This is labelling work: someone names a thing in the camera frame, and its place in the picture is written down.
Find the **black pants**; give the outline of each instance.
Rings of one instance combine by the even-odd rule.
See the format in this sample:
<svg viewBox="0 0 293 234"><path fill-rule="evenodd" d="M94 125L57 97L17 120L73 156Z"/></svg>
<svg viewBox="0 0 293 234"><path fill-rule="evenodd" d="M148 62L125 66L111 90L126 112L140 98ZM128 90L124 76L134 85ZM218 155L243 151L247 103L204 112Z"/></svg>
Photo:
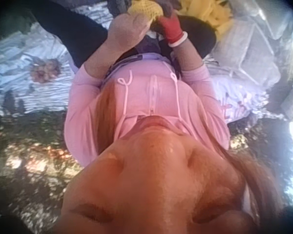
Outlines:
<svg viewBox="0 0 293 234"><path fill-rule="evenodd" d="M81 65L102 45L107 38L107 30L92 19L72 12L48 0L30 1L28 6L41 26L61 39L77 67ZM216 43L214 30L206 23L192 17L180 17L182 29L188 32L201 57L211 52ZM160 42L163 56L169 57L172 49L165 41ZM136 55L133 48L121 59Z"/></svg>

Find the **yellow object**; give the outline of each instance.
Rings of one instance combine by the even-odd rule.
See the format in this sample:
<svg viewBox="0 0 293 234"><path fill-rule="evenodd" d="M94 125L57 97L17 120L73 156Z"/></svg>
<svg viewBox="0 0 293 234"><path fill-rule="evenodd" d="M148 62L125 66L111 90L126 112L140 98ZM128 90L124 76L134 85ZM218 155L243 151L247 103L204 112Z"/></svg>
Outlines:
<svg viewBox="0 0 293 234"><path fill-rule="evenodd" d="M133 0L131 7L128 9L128 13L133 14L144 14L155 21L157 17L163 16L163 9L159 4L149 0Z"/></svg>
<svg viewBox="0 0 293 234"><path fill-rule="evenodd" d="M226 0L180 0L179 15L196 17L216 30L219 40L232 27L232 13Z"/></svg>

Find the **sleeve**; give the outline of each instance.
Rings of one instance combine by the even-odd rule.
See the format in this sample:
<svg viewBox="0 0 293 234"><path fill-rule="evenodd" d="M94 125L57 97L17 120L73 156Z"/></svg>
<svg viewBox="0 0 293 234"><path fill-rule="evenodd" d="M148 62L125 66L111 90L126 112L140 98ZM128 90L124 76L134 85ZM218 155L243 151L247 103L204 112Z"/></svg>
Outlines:
<svg viewBox="0 0 293 234"><path fill-rule="evenodd" d="M91 77L84 66L76 73L69 93L64 137L68 150L82 165L96 156L93 119L102 81Z"/></svg>
<svg viewBox="0 0 293 234"><path fill-rule="evenodd" d="M207 126L217 141L225 148L229 148L230 133L223 117L220 102L216 99L209 71L204 64L193 71L182 71L182 80L188 84L202 102Z"/></svg>

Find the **reddish hair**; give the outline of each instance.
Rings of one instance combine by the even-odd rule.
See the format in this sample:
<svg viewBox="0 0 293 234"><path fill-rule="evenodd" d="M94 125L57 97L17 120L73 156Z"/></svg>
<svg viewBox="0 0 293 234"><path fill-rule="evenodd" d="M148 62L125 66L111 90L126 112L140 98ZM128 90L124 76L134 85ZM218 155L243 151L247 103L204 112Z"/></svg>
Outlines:
<svg viewBox="0 0 293 234"><path fill-rule="evenodd" d="M212 135L206 120L200 115L203 126L220 156L227 160L247 182L253 202L252 210L256 214L255 222L260 231L268 233L275 224L282 209L282 201L271 171L250 154L231 154L225 150ZM101 154L114 141L116 128L115 82L110 81L102 90L96 106L94 127L96 146Z"/></svg>

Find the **pink sweatshirt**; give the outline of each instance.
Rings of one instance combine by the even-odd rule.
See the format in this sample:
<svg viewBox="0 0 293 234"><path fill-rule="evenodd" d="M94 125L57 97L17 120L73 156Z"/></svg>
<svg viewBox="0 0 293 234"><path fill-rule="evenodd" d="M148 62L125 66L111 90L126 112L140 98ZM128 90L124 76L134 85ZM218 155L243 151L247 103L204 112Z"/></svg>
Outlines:
<svg viewBox="0 0 293 234"><path fill-rule="evenodd" d="M141 60L120 68L111 79L116 79L114 140L124 136L139 118L157 115L214 150L202 125L200 116L203 116L218 142L225 149L229 147L229 130L205 65L183 71L182 80L177 80L167 63ZM98 156L91 125L101 84L102 80L91 77L82 66L70 91L65 141L84 167Z"/></svg>

